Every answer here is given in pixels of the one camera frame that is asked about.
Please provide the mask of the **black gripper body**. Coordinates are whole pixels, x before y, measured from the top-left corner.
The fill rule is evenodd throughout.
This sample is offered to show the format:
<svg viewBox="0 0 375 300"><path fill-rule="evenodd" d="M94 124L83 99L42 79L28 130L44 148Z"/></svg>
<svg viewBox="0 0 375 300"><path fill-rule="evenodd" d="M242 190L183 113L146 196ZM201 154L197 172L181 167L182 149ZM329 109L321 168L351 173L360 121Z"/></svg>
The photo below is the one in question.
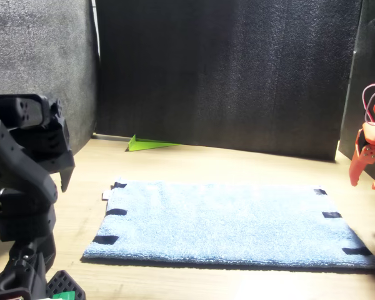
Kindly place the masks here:
<svg viewBox="0 0 375 300"><path fill-rule="evenodd" d="M30 173L47 172L71 176L75 168L74 154L71 149L66 149L64 152L41 152L24 148L24 153L32 161L27 167Z"/></svg>

